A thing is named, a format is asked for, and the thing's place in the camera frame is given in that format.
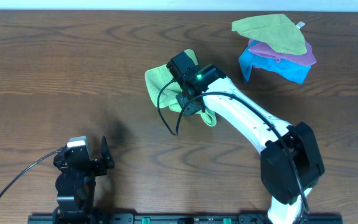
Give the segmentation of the light green microfiber cloth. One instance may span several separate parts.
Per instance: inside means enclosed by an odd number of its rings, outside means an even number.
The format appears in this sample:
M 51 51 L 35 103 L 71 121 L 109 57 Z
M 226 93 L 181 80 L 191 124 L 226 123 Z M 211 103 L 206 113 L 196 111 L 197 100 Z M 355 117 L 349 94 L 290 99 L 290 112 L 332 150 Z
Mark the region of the light green microfiber cloth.
M 168 70 L 166 64 L 156 68 L 149 69 L 144 74 L 146 87 L 154 106 L 157 107 L 157 99 L 162 88 L 173 80 L 173 76 Z M 180 113 L 181 106 L 176 99 L 176 96 L 181 93 L 182 90 L 177 82 L 171 83 L 164 89 L 159 97 L 159 107 L 169 108 L 171 111 Z M 217 117 L 213 110 L 205 108 L 196 112 L 203 119 L 204 123 L 210 127 L 214 127 L 217 124 Z

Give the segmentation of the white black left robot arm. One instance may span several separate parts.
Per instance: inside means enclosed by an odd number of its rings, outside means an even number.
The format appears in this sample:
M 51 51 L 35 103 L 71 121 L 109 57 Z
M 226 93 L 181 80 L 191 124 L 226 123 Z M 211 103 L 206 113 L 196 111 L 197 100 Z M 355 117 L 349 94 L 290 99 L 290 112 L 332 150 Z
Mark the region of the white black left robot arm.
M 53 223 L 96 223 L 93 214 L 96 177 L 107 174 L 115 166 L 106 137 L 100 145 L 101 158 L 91 160 L 85 136 L 69 139 L 54 157 L 53 164 L 61 171 L 55 181 L 58 207 Z

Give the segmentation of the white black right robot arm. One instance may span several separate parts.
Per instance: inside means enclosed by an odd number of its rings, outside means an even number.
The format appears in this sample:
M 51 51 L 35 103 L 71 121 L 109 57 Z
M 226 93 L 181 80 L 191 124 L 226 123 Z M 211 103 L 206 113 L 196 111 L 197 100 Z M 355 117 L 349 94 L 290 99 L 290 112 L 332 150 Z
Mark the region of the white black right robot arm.
M 272 223 L 298 223 L 309 212 L 307 195 L 324 174 L 313 130 L 293 126 L 245 96 L 214 65 L 168 67 L 178 82 L 181 114 L 210 109 L 221 115 L 260 155 L 261 180 L 271 194 L 267 217 Z

